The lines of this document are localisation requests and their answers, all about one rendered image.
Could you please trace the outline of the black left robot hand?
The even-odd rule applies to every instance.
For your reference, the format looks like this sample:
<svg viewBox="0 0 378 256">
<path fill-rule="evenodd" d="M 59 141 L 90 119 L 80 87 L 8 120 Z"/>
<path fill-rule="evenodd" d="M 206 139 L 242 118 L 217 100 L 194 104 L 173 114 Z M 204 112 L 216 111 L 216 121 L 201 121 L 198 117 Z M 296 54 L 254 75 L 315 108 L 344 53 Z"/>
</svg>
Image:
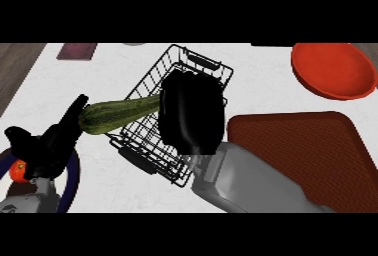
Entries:
<svg viewBox="0 0 378 256">
<path fill-rule="evenodd" d="M 24 178 L 55 179 L 65 169 L 77 140 L 83 130 L 79 125 L 79 116 L 87 104 L 89 97 L 82 94 L 73 102 L 61 121 L 53 124 L 40 137 L 18 126 L 5 130 L 11 142 L 14 156 L 25 165 Z"/>
</svg>

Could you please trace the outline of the green squash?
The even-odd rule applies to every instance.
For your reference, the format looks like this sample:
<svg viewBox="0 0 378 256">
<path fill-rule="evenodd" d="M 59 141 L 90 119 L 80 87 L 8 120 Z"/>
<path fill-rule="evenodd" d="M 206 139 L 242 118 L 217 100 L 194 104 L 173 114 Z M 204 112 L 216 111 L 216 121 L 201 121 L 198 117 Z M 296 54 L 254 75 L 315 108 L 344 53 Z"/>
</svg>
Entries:
<svg viewBox="0 0 378 256">
<path fill-rule="evenodd" d="M 160 110 L 160 95 L 139 99 L 92 104 L 79 117 L 82 130 L 90 135 L 105 134 Z"/>
</svg>

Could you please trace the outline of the red tomato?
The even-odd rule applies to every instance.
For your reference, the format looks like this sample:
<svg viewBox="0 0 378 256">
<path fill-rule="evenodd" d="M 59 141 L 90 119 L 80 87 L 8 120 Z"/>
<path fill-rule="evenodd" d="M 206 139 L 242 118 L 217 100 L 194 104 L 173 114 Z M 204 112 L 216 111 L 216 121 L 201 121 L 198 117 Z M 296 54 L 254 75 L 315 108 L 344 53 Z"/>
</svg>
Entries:
<svg viewBox="0 0 378 256">
<path fill-rule="evenodd" d="M 24 178 L 25 169 L 27 163 L 22 160 L 17 160 L 9 168 L 9 176 L 17 183 L 28 182 L 28 180 Z"/>
</svg>

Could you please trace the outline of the dark wooden board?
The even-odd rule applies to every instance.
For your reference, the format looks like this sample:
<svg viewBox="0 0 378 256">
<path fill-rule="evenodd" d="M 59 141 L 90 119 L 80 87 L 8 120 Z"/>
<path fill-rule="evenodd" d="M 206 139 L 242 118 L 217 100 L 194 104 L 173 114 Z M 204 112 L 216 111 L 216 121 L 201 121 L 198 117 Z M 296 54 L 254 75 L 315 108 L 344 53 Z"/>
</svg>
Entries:
<svg viewBox="0 0 378 256">
<path fill-rule="evenodd" d="M 45 47 L 45 43 L 0 43 L 0 116 Z"/>
</svg>

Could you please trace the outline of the red bowl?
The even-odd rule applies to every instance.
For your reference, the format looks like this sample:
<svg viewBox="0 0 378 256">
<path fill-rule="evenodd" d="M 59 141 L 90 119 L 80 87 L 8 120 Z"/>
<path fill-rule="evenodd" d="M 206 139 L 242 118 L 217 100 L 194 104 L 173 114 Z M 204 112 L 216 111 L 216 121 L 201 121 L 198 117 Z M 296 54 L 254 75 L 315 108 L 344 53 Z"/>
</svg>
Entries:
<svg viewBox="0 0 378 256">
<path fill-rule="evenodd" d="M 365 98 L 378 87 L 372 61 L 350 43 L 297 43 L 291 67 L 303 87 L 327 99 Z"/>
</svg>

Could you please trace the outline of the purple rectangular block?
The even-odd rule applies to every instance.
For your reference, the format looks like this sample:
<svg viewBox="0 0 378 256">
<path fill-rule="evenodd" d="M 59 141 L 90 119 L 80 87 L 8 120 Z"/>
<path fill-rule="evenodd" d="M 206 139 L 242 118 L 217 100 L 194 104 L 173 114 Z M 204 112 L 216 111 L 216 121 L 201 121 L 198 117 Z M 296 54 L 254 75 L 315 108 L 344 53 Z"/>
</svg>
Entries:
<svg viewBox="0 0 378 256">
<path fill-rule="evenodd" d="M 89 61 L 93 57 L 96 47 L 96 43 L 65 43 L 56 59 Z"/>
</svg>

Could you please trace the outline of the blue rimmed plate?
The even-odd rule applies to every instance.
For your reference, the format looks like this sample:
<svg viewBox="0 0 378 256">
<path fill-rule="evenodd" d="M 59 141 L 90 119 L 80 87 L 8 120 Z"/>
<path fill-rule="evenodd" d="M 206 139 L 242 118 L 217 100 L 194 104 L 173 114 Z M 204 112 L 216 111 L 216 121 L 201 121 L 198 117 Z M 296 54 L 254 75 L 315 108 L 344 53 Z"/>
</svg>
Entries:
<svg viewBox="0 0 378 256">
<path fill-rule="evenodd" d="M 6 175 L 12 164 L 18 158 L 12 154 L 12 150 L 6 149 L 0 153 L 0 179 Z M 65 190 L 61 196 L 58 213 L 67 213 L 76 198 L 79 184 L 80 184 L 80 158 L 77 152 L 73 152 L 68 164 L 67 164 L 67 184 Z"/>
</svg>

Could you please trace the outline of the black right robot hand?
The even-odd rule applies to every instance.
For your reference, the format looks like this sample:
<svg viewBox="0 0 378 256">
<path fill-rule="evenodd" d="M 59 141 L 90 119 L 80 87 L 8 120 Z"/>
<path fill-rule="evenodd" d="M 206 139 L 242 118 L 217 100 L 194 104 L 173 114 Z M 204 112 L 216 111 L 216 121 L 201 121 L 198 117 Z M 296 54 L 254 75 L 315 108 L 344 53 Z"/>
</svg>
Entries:
<svg viewBox="0 0 378 256">
<path fill-rule="evenodd" d="M 163 81 L 158 129 L 180 155 L 214 155 L 225 134 L 223 89 L 204 73 L 175 69 Z"/>
</svg>

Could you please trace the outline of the brown tray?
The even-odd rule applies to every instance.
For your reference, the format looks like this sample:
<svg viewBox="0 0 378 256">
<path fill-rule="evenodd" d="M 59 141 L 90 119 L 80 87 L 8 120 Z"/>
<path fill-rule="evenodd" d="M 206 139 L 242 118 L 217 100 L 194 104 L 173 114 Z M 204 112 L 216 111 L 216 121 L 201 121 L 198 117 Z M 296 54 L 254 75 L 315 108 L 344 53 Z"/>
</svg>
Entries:
<svg viewBox="0 0 378 256">
<path fill-rule="evenodd" d="M 350 118 L 340 112 L 237 115 L 228 140 L 337 212 L 378 213 L 378 167 Z"/>
</svg>

